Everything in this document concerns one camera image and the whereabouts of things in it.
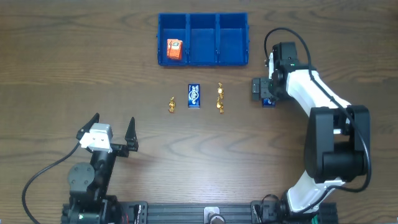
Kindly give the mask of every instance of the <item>blue package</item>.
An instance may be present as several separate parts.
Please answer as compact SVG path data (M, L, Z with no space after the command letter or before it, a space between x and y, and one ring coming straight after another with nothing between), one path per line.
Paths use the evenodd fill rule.
M188 107L200 108L200 84L188 85Z
M262 107L263 108L275 107L275 101L272 101L270 98L263 98Z

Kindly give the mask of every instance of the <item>white plastic part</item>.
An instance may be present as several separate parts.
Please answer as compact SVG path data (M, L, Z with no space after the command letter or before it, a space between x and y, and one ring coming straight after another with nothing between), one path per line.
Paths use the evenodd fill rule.
M85 133L80 140L82 148L89 147L92 151L112 152L111 140L113 137L111 126L95 123L89 133Z
M272 78L274 72L274 56L271 53L269 56L269 78ZM319 77L317 71L312 71L314 79L331 95L335 100L346 108L350 103L341 99L336 95ZM311 81L308 70L296 70L289 73L286 82L286 92L295 98L300 106L304 109L307 116L310 116L311 108L326 106L329 108L337 108L337 106L330 101L330 99Z
M327 180L322 184L316 184L314 179L307 174L307 171L304 171L296 185L287 191L290 211L297 213L304 208L307 208L310 204L314 203L321 197L328 186L341 186L343 184L345 184L345 182L343 182L340 178L336 178L335 180ZM334 189L330 190L325 198L327 198L327 196L329 196L333 190ZM319 204L314 206L313 209L309 209L304 213L316 212L318 209Z

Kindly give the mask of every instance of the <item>wood grain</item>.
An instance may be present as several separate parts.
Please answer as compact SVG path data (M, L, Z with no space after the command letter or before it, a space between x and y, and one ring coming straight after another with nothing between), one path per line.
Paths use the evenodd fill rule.
M159 12L249 13L246 67L163 68ZM296 30L324 81L371 112L373 179L360 194L335 192L340 223L395 222L398 215L398 2L388 0L186 0L0 2L0 219L30 223L27 180L74 146L95 112L123 143L136 118L139 152L117 160L109 194L148 202L250 202L281 195L301 176L307 116L294 101L265 110L250 101L266 75L262 43L272 28ZM295 40L280 32L276 42ZM299 56L305 60L303 48ZM215 107L218 81L224 115ZM201 83L202 108L186 107ZM176 113L169 114L175 96ZM42 223L59 223L69 168L80 150L40 176L27 202ZM362 177L349 186L360 185Z

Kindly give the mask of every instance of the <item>wood surface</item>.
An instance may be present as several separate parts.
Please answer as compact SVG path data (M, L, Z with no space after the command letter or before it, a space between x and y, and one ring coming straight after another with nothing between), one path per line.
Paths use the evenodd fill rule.
M245 67L157 64L160 12L248 12ZM250 202L281 195L300 178L307 116L294 101L263 109L251 79L267 75L263 40L284 26L307 42L321 77L371 112L373 178L360 194L334 192L340 223L396 222L398 215L398 1L58 0L0 2L0 219L31 223L25 183L67 154L96 112L124 143L136 119L139 152L118 158L109 194L122 201ZM297 40L286 32L273 44ZM299 57L306 61L298 45ZM216 109L218 82L224 110ZM187 108L188 83L202 105ZM168 104L175 97L176 112ZM59 223L69 168L80 149L36 179L27 203L42 223ZM362 184L358 177L348 186Z

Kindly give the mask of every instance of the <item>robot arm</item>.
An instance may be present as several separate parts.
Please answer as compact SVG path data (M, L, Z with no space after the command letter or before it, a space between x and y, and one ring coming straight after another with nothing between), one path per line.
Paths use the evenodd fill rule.
M283 209L280 211L285 220L308 219L334 190L328 189L329 186L342 186L367 173L364 148L358 142L352 125L311 79L308 69L312 70L313 79L324 91L355 118L368 148L369 111L364 106L352 106L341 99L322 82L315 68L300 63L294 42L275 45L268 67L269 78L272 79L269 91L274 99L294 98L309 117L304 149L306 171L283 195ZM349 139L335 143L336 134L349 136Z

